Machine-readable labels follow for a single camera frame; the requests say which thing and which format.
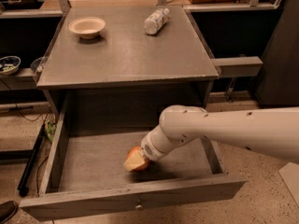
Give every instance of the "shoe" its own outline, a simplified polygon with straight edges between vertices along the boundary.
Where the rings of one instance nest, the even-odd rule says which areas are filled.
[[[14,201],[0,204],[0,224],[6,223],[18,211],[18,205]]]

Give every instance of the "concrete floor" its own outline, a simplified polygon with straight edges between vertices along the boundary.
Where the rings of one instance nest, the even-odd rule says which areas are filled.
[[[259,107],[251,100],[235,99],[234,102],[228,103],[222,98],[211,98],[206,109],[207,111],[226,111],[254,108]],[[17,111],[0,113],[0,150],[31,148],[47,112],[47,104],[22,111],[28,119],[35,119],[42,114],[37,121],[28,121]],[[56,220],[54,223],[299,223],[299,208],[278,173],[278,170],[287,162],[224,144],[219,144],[219,147],[226,170],[231,174],[242,174],[248,179],[248,182],[232,200]],[[37,196],[37,166],[48,156],[49,151],[50,142],[44,142],[28,181],[30,191],[25,197],[26,199]],[[22,199],[17,187],[24,167],[24,162],[1,162],[0,203],[9,200],[19,203]],[[37,178],[39,184],[42,179],[42,169],[40,173],[41,175]],[[36,224],[39,222],[19,209],[18,213],[8,222],[8,224],[16,223]]]

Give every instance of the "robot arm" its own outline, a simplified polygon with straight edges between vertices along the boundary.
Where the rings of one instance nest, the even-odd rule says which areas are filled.
[[[145,167],[145,163],[157,161],[195,138],[299,162],[299,108],[207,113],[199,107],[172,105],[164,110],[159,125],[143,138],[142,148],[128,157],[124,167],[136,170],[141,162]]]

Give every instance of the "white bowl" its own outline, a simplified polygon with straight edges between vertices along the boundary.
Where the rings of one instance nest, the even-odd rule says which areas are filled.
[[[73,20],[68,29],[84,39],[93,39],[100,35],[101,30],[106,26],[104,20],[96,17],[85,17]]]
[[[11,75],[19,70],[21,59],[17,56],[6,56],[0,59],[0,74]]]

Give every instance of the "bottle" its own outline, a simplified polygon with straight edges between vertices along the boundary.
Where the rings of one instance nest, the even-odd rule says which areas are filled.
[[[159,8],[144,21],[144,30],[148,35],[155,35],[168,21],[169,9]]]

